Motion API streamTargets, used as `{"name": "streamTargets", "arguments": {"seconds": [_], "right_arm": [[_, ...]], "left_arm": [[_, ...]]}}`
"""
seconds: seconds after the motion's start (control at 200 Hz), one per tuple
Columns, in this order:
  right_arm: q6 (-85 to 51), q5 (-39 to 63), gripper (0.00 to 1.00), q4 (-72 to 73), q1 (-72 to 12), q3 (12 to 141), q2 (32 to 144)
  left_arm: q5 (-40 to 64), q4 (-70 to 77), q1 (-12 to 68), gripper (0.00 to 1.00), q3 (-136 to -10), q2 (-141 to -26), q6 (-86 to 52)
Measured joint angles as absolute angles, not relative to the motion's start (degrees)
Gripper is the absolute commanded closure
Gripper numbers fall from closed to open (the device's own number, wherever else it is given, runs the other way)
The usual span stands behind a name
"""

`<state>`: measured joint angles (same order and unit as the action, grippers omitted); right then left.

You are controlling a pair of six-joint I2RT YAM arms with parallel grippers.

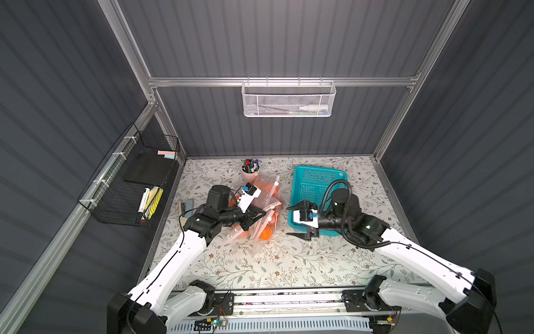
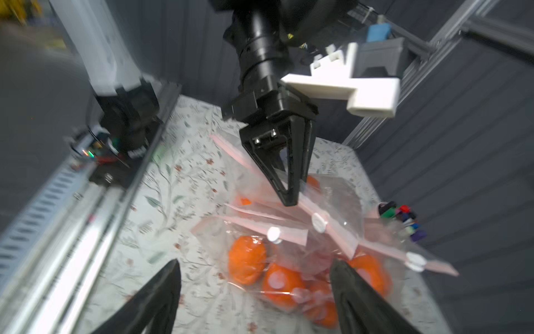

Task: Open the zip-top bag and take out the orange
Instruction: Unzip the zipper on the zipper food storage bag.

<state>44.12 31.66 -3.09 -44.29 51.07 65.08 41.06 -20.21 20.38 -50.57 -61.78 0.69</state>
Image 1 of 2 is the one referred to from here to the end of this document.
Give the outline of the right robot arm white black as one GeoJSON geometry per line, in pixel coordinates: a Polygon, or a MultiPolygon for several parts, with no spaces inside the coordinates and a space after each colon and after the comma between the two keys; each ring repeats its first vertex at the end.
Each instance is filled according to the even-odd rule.
{"type": "Polygon", "coordinates": [[[335,180],[321,204],[303,200],[288,207],[293,220],[306,227],[296,237],[310,241],[322,230],[335,230],[357,249],[388,257],[422,277],[419,288],[376,274],[359,296],[346,294],[353,305],[370,311],[410,309],[444,320],[456,333],[488,333],[496,314],[495,277],[445,260],[403,236],[385,221],[365,214],[346,180],[335,180]]]}

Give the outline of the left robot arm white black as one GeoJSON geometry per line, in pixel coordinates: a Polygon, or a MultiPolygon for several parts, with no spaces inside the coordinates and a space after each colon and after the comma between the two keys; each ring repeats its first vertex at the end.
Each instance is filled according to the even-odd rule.
{"type": "Polygon", "coordinates": [[[199,280],[183,292],[171,292],[189,266],[222,228],[239,224],[248,230],[266,212],[253,205],[261,189],[247,183],[239,197],[224,185],[213,186],[205,204],[186,220],[181,239],[127,294],[116,294],[107,306],[107,333],[167,333],[189,315],[208,315],[214,309],[215,289],[199,280]]]}

